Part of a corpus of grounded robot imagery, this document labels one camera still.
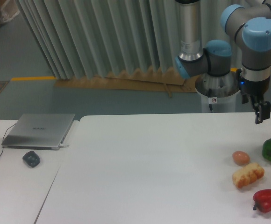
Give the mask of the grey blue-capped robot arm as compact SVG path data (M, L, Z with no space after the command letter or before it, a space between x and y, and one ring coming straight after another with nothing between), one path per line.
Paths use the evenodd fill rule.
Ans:
M250 103L255 122L270 118L264 99L271 76L271 0L245 8L228 6L220 24L229 41L202 44L201 6L198 0L178 0L180 52L175 59L183 78L196 77L195 90L203 112L233 112L235 98Z

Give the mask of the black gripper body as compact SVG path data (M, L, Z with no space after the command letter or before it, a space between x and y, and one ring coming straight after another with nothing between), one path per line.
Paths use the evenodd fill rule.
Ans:
M240 68L236 70L238 88L249 96L254 107L256 102L264 102L264 94L269 88L271 69L249 70Z

